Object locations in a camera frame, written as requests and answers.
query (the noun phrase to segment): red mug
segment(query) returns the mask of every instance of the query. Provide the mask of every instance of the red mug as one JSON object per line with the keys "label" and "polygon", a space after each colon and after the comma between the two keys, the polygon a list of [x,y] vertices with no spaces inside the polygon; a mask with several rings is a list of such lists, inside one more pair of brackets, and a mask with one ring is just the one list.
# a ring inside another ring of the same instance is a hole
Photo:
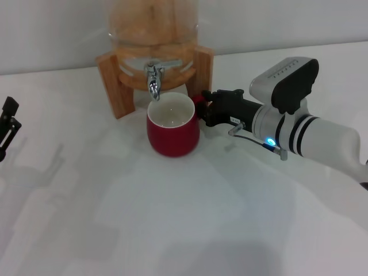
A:
{"label": "red mug", "polygon": [[185,94],[169,92],[151,102],[147,110],[147,133],[152,147],[168,157],[194,150],[200,140],[196,107]]}

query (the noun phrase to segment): metal spigot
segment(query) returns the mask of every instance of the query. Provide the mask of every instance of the metal spigot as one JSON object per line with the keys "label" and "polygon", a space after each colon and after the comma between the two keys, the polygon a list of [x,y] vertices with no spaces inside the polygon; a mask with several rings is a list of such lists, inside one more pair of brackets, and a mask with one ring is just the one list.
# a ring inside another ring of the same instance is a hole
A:
{"label": "metal spigot", "polygon": [[145,65],[147,72],[147,87],[153,101],[160,100],[161,79],[164,77],[165,70],[171,67],[182,66],[181,60],[173,60],[170,62],[152,61]]}

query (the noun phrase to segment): white table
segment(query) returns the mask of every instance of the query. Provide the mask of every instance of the white table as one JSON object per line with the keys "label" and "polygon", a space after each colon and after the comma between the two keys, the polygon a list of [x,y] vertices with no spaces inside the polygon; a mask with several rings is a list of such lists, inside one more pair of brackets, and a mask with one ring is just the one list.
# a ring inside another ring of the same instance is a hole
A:
{"label": "white table", "polygon": [[[287,56],[320,62],[312,113],[368,139],[368,43],[218,56],[213,90],[247,91]],[[96,68],[2,76],[7,95],[23,127],[0,165],[1,276],[367,274],[368,192],[337,171],[282,162],[228,125],[164,158],[148,93],[117,121]]]}

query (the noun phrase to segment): white wall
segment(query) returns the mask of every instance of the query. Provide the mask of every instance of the white wall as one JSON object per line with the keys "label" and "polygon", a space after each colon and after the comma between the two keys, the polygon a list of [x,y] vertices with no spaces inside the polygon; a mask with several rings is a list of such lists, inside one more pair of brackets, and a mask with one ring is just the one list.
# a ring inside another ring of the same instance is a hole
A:
{"label": "white wall", "polygon": [[[368,40],[367,0],[200,0],[217,53]],[[108,51],[102,0],[0,1],[0,74],[92,66]]]}

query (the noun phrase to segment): wooden stand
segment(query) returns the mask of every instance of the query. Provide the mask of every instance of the wooden stand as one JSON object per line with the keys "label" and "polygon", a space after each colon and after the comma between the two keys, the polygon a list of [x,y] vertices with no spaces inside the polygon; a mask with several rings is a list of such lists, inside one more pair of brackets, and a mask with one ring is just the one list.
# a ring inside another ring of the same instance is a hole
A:
{"label": "wooden stand", "polygon": [[[200,95],[203,90],[211,91],[213,57],[212,49],[197,47],[194,51],[192,68],[176,79],[163,79],[162,91],[174,89],[184,84],[190,97]],[[124,73],[113,52],[97,57],[96,62],[115,118],[120,119],[134,112],[134,89],[148,90],[147,80],[143,82],[141,79]]]}

